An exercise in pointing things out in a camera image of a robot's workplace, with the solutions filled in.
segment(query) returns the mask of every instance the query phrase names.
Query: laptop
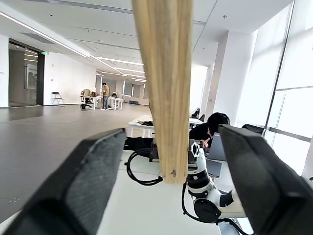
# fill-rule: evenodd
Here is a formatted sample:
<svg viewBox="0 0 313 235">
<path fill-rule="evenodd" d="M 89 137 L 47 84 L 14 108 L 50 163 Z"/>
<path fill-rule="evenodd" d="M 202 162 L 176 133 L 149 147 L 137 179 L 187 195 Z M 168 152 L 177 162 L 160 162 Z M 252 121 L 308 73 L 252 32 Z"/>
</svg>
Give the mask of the laptop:
<svg viewBox="0 0 313 235">
<path fill-rule="evenodd" d="M 206 154 L 206 158 L 210 160 L 227 162 L 223 144 L 222 144 L 222 139 L 218 132 L 214 134 L 211 148 L 210 148 L 209 153 Z"/>
<path fill-rule="evenodd" d="M 222 163 L 218 163 L 212 160 L 206 160 L 206 170 L 210 176 L 219 178 L 221 174 Z"/>
</svg>

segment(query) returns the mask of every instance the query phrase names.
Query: white table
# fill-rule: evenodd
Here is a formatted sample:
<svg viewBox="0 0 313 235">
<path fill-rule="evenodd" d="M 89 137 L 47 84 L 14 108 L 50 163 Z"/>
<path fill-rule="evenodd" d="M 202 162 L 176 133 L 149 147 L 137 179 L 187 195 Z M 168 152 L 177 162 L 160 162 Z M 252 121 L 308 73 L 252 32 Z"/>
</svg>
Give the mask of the white table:
<svg viewBox="0 0 313 235">
<path fill-rule="evenodd" d="M 97 235 L 221 235 L 220 228 L 215 224 L 200 223 L 183 215 L 180 204 L 182 185 L 161 182 L 145 187 L 131 180 L 124 165 L 131 153 L 123 151 L 115 186 Z M 150 163 L 148 158 L 138 156 L 132 161 L 132 171 L 140 180 L 152 180 L 160 175 L 160 164 Z M 233 189 L 229 177 L 227 163 L 222 162 L 221 177 L 214 183 L 222 190 Z M 194 215 L 193 202 L 188 193 L 185 194 L 185 206 Z M 16 215 L 0 224 L 0 234 Z"/>
<path fill-rule="evenodd" d="M 108 101 L 111 100 L 113 101 L 113 105 L 111 106 L 111 108 L 108 108 L 108 109 L 113 109 L 113 110 L 116 110 L 116 109 L 122 109 L 123 107 L 123 99 L 119 99 L 119 98 L 114 98 L 114 97 L 108 97 Z"/>
<path fill-rule="evenodd" d="M 146 130 L 148 130 L 148 136 L 147 137 L 151 137 L 151 133 L 154 130 L 153 126 L 145 126 L 145 125 L 141 125 L 138 123 L 138 121 L 152 121 L 152 117 L 150 115 L 142 115 L 132 121 L 130 121 L 128 124 L 130 125 L 131 128 L 131 133 L 130 133 L 130 137 L 133 137 L 133 131 L 134 128 L 140 128 L 142 129 L 142 137 L 145 137 L 145 133 Z M 202 121 L 200 121 L 199 119 L 195 119 L 195 118 L 190 118 L 189 119 L 189 123 L 190 124 L 194 124 L 194 125 L 201 125 L 203 124 Z"/>
<path fill-rule="evenodd" d="M 87 103 L 87 104 L 93 104 L 94 110 L 96 109 L 96 106 L 97 106 L 97 100 L 102 100 L 102 96 L 93 97 L 89 95 L 81 95 L 80 97 L 82 98 L 82 102 L 84 104 L 86 104 L 86 98 L 92 99 L 92 103 Z"/>
</svg>

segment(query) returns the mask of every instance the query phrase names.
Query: doorway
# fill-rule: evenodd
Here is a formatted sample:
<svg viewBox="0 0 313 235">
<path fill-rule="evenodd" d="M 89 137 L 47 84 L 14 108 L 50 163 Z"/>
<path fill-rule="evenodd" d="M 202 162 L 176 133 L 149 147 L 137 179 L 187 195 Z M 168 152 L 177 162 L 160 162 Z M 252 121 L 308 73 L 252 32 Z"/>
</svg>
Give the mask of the doorway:
<svg viewBox="0 0 313 235">
<path fill-rule="evenodd" d="M 45 59 L 40 52 L 17 44 L 9 43 L 9 106 L 43 105 L 43 68 Z"/>
</svg>

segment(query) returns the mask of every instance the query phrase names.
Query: black hair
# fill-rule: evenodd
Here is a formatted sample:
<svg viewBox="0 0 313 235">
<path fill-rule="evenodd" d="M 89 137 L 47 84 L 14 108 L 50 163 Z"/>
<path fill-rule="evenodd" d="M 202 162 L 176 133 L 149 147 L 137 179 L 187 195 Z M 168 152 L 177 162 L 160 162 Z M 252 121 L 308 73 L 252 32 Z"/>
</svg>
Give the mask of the black hair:
<svg viewBox="0 0 313 235">
<path fill-rule="evenodd" d="M 230 119 L 226 114 L 214 113 L 207 119 L 207 127 L 212 136 L 218 131 L 220 124 L 230 124 Z"/>
</svg>

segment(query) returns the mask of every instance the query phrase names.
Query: black cable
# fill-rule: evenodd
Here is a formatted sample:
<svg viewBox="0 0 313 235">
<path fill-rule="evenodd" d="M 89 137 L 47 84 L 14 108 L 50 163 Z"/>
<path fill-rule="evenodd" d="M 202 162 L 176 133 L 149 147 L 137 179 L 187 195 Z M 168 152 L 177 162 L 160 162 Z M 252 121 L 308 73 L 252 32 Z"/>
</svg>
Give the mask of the black cable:
<svg viewBox="0 0 313 235">
<path fill-rule="evenodd" d="M 181 194 L 181 207 L 182 207 L 182 211 L 183 211 L 183 214 L 187 215 L 188 217 L 198 221 L 198 222 L 201 222 L 201 223 L 206 223 L 206 224 L 212 224 L 210 222 L 206 222 L 202 219 L 199 219 L 193 215 L 191 215 L 186 207 L 185 207 L 185 202 L 184 202 L 184 196 L 185 196 L 185 192 L 186 192 L 186 187 L 187 187 L 187 183 L 185 182 L 182 186 L 182 194 Z M 215 223 L 216 225 L 218 223 L 222 223 L 222 222 L 228 222 L 230 225 L 232 225 L 239 233 L 241 233 L 242 235 L 249 235 L 249 234 L 246 234 L 237 224 L 234 220 L 230 219 L 230 218 L 225 218 L 225 219 L 218 219 Z"/>
<path fill-rule="evenodd" d="M 139 184 L 141 185 L 144 185 L 144 186 L 152 186 L 152 185 L 156 185 L 160 182 L 163 181 L 163 178 L 161 176 L 159 176 L 157 179 L 154 179 L 154 180 L 147 180 L 147 181 L 143 181 L 143 180 L 139 180 L 137 179 L 132 170 L 131 170 L 131 161 L 138 155 L 140 154 L 147 154 L 147 153 L 150 153 L 150 149 L 149 148 L 144 148 L 144 149 L 140 149 L 140 150 L 137 150 L 135 151 L 134 153 L 132 153 L 130 155 L 130 157 L 128 158 L 127 162 L 124 163 L 124 165 L 126 166 L 126 171 L 127 171 L 127 174 L 129 175 L 129 177 L 138 182 Z M 206 222 L 202 219 L 199 219 L 193 215 L 191 215 L 186 207 L 185 207 L 185 202 L 184 202 L 184 196 L 185 196 L 185 192 L 186 192 L 186 187 L 187 187 L 187 183 L 185 182 L 182 186 L 182 194 L 181 194 L 181 207 L 182 207 L 182 210 L 183 210 L 183 214 L 187 215 L 188 217 L 198 221 L 198 222 L 201 222 L 201 223 L 207 223 L 207 224 L 212 224 L 210 222 Z M 232 219 L 230 218 L 225 218 L 225 219 L 218 219 L 215 223 L 218 224 L 218 223 L 221 223 L 221 222 L 228 222 L 230 225 L 232 225 L 239 233 L 241 233 L 242 235 L 249 235 L 249 234 L 246 234 L 236 223 L 235 221 L 233 221 Z"/>
<path fill-rule="evenodd" d="M 129 177 L 136 181 L 137 183 L 141 184 L 141 185 L 144 185 L 144 186 L 152 186 L 152 185 L 156 185 L 160 182 L 163 181 L 163 178 L 161 176 L 159 176 L 157 179 L 154 179 L 154 180 L 146 180 L 146 181 L 143 181 L 143 180 L 139 180 L 137 179 L 132 170 L 131 170 L 131 161 L 138 155 L 140 154 L 147 154 L 147 153 L 150 153 L 150 149 L 149 148 L 144 148 L 144 149 L 140 149 L 140 150 L 137 150 L 135 151 L 134 153 L 132 153 L 130 155 L 130 157 L 128 158 L 127 162 L 124 163 L 124 165 L 126 166 L 126 171 L 127 171 L 127 174 L 129 175 Z"/>
</svg>

